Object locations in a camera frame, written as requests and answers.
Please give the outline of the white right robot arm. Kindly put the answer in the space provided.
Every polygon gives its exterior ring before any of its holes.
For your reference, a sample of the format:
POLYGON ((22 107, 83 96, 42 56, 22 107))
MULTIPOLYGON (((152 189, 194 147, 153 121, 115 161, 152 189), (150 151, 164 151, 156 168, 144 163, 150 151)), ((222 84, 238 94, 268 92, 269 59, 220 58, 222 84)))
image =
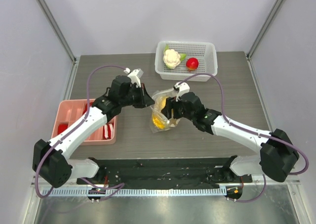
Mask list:
POLYGON ((232 159, 223 169, 223 176, 229 182, 252 174, 263 174, 274 181, 284 182, 299 160, 298 151, 283 130, 256 130, 240 124, 219 111, 204 107, 193 92, 185 93, 179 99, 163 99, 159 110, 169 120, 186 118, 201 132, 228 138, 256 152, 255 156, 232 159))

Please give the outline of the white fake cauliflower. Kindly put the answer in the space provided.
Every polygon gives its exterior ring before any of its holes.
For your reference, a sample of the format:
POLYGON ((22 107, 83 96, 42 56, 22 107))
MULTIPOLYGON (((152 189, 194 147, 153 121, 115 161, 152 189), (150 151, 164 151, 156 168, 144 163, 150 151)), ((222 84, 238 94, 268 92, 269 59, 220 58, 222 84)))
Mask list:
POLYGON ((179 53, 166 45, 163 51, 163 62, 169 69, 175 69, 186 58, 185 53, 179 53))

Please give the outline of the clear zip top bag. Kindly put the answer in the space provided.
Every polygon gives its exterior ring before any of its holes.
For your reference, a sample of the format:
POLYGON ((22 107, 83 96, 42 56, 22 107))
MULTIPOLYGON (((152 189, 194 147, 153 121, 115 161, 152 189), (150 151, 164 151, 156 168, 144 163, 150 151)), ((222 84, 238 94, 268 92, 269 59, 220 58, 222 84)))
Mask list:
POLYGON ((152 110, 150 128, 153 133, 173 129, 180 122, 180 119, 168 119, 162 113, 162 109, 166 106, 166 100, 175 95, 176 91, 174 89, 160 90, 153 94, 152 99, 155 103, 150 106, 152 110))

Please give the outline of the red fake pomegranate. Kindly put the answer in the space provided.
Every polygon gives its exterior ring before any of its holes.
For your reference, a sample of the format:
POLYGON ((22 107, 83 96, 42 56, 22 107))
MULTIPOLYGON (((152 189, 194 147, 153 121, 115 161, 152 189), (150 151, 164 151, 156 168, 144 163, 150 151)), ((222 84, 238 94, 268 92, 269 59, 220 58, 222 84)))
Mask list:
POLYGON ((196 70, 198 68, 198 66, 199 66, 199 61, 198 61, 198 59, 196 59, 194 57, 189 58, 186 62, 186 67, 190 71, 196 70))

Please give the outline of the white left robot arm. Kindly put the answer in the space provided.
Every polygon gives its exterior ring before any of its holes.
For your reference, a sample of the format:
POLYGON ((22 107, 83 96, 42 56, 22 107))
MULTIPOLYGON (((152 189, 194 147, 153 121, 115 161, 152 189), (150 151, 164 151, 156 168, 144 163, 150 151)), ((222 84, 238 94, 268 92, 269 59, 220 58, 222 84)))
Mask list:
POLYGON ((146 108, 154 100, 140 82, 142 71, 135 69, 128 75, 116 76, 108 94, 94 100, 86 113, 69 128, 49 141, 40 139, 34 145, 33 170, 52 187, 59 188, 69 179, 89 178, 99 184, 105 171, 93 159, 72 160, 74 151, 96 130, 117 116, 122 108, 146 108))

